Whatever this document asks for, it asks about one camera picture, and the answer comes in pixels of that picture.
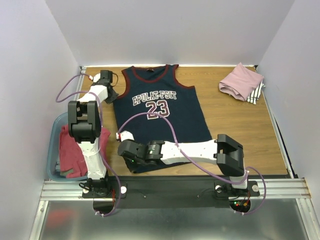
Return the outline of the navy basketball tank top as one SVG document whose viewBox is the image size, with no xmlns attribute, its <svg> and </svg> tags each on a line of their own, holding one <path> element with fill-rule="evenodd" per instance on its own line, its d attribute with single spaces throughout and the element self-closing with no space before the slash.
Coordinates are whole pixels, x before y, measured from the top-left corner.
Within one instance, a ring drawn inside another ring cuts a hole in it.
<svg viewBox="0 0 320 240">
<path fill-rule="evenodd" d="M 125 92 L 113 102 L 117 128 L 140 144 L 153 140 L 200 143 L 212 139 L 196 89 L 178 82 L 179 66 L 122 70 Z"/>
</svg>

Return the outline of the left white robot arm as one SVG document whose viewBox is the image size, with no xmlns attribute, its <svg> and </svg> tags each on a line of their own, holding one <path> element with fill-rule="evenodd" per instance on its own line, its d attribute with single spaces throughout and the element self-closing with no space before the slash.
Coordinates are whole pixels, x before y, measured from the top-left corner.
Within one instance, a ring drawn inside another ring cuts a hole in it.
<svg viewBox="0 0 320 240">
<path fill-rule="evenodd" d="M 81 183 L 84 198 L 114 197 L 115 190 L 108 181 L 104 155 L 100 153 L 103 129 L 101 102 L 112 103 L 118 96 L 113 89 L 114 73 L 101 70 L 88 78 L 92 85 L 78 100 L 68 103 L 68 132 L 79 146 L 87 167 L 86 183 Z"/>
</svg>

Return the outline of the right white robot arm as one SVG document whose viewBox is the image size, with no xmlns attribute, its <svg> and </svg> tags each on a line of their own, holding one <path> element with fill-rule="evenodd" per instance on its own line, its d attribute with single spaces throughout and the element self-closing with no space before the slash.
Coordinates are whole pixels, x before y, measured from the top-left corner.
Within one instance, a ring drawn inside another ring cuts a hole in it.
<svg viewBox="0 0 320 240">
<path fill-rule="evenodd" d="M 248 190 L 243 145 L 226 134 L 203 142 L 152 140 L 142 144 L 136 142 L 130 132 L 124 131 L 118 133 L 116 139 L 120 142 L 117 154 L 123 157 L 131 172 L 139 167 L 152 171 L 157 167 L 208 163 L 217 165 L 224 176 L 229 177 L 227 182 L 233 194 L 242 195 Z"/>
</svg>

